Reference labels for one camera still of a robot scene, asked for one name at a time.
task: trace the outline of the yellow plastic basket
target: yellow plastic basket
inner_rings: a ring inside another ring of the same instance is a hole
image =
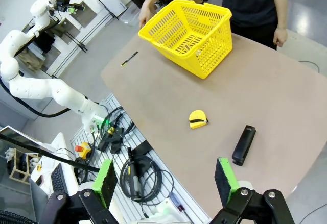
[[[205,79],[232,50],[228,8],[174,0],[138,35],[165,57]]]

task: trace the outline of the person's hand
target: person's hand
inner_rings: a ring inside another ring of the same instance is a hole
[[[275,30],[273,42],[279,47],[283,47],[283,44],[287,40],[287,30],[286,28],[279,28]]]
[[[150,6],[148,3],[144,2],[141,11],[138,16],[139,29],[141,29],[154,15],[154,6]]]

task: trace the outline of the person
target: person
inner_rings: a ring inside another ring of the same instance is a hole
[[[155,1],[144,1],[138,18],[140,28],[153,16]],[[233,33],[272,49],[282,47],[287,40],[287,0],[223,0],[222,6],[232,12]]]

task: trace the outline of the white desk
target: white desk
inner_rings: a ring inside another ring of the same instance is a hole
[[[54,147],[56,150],[59,148],[67,148],[67,144],[65,142],[65,138],[62,133],[59,133],[50,145],[52,147]],[[60,150],[58,150],[57,153],[58,153],[58,155],[57,155],[58,157],[62,157],[62,158],[70,160],[70,158],[68,157],[68,155],[69,155],[72,159],[75,160],[75,155],[72,155],[70,152],[68,152],[65,149],[60,149]],[[74,174],[74,168],[72,166],[70,166],[69,164],[66,164],[66,163],[62,163],[58,160],[48,158],[46,156],[43,156],[40,159],[40,163],[41,162],[42,162],[42,170],[37,171],[35,168],[31,174],[31,179],[34,182],[36,182],[37,179],[41,175],[43,175],[44,182],[40,187],[44,192],[46,192],[48,197],[50,197],[51,194],[53,193],[51,173],[53,172],[53,170],[57,167],[57,165],[59,163],[61,163],[61,167],[62,167],[62,171],[63,171],[63,175],[65,178],[69,196],[74,195],[78,191],[78,183],[76,181],[76,177]]]

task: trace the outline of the black pants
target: black pants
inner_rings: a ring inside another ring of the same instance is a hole
[[[252,39],[255,42],[263,44],[272,49],[277,49],[277,45],[273,43],[274,33],[277,28],[277,22],[269,23],[258,27],[239,27],[230,22],[231,32],[241,35],[245,38]]]

